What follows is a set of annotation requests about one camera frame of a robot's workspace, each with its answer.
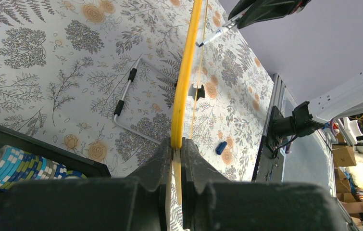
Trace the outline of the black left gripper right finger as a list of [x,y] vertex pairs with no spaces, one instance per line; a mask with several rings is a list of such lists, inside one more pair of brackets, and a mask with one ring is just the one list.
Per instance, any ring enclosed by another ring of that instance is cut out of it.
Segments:
[[200,154],[181,147],[182,226],[191,231],[347,231],[336,198],[308,183],[231,181]]

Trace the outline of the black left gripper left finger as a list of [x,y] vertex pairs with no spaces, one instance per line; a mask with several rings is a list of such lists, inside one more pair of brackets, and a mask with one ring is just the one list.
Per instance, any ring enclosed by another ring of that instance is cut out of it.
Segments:
[[124,178],[18,183],[0,203],[0,231],[167,231],[171,152],[166,138]]

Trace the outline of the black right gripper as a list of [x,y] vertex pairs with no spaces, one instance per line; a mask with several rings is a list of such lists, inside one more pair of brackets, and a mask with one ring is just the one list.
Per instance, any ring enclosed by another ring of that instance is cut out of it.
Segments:
[[228,19],[241,13],[238,29],[258,22],[284,18],[287,15],[301,12],[311,0],[241,0],[233,8]]

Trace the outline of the blue white marker pen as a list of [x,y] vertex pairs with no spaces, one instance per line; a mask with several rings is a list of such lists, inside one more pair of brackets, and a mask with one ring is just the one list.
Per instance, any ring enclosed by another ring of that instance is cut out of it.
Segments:
[[202,47],[204,45],[207,45],[214,41],[216,38],[222,36],[223,34],[227,33],[229,30],[236,28],[241,18],[244,16],[244,14],[248,11],[250,7],[247,7],[231,19],[229,19],[226,23],[224,23],[221,27],[219,27],[217,30],[212,32],[206,39],[204,39],[202,42],[196,42],[197,47]]

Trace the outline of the blue marker cap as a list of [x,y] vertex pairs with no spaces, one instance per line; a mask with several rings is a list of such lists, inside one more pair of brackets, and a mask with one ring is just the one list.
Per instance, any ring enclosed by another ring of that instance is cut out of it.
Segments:
[[226,146],[228,145],[228,143],[226,142],[226,141],[223,141],[223,142],[220,142],[219,144],[218,144],[218,146],[216,147],[216,149],[215,149],[215,153],[217,154],[217,155],[221,155],[222,153],[223,153],[223,151],[224,151],[224,149],[226,148]]

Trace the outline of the yellow framed whiteboard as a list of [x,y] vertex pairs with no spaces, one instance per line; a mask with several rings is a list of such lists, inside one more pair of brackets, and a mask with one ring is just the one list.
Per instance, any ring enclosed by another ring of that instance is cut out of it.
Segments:
[[191,86],[197,87],[200,82],[204,47],[198,45],[205,40],[207,9],[207,0],[193,1],[173,104],[170,144],[173,149],[172,163],[178,205],[182,205],[183,201],[181,183],[182,139],[191,134],[194,106],[197,101],[197,95],[189,96],[188,91]]

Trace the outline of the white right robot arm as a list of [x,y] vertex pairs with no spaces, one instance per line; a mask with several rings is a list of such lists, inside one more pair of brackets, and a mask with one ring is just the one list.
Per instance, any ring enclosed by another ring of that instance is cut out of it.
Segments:
[[[239,29],[254,23],[283,18],[301,12],[307,0],[241,0],[229,15]],[[363,72],[326,94],[298,105],[292,115],[271,122],[278,137],[304,137],[321,129],[339,114],[363,103]]]

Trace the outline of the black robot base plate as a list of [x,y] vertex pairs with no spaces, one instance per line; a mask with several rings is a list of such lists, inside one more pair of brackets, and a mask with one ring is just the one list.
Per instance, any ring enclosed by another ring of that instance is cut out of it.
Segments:
[[287,143],[293,135],[290,117],[284,117],[277,106],[272,106],[264,126],[261,142],[252,175],[253,182],[281,182],[285,157],[278,147]]

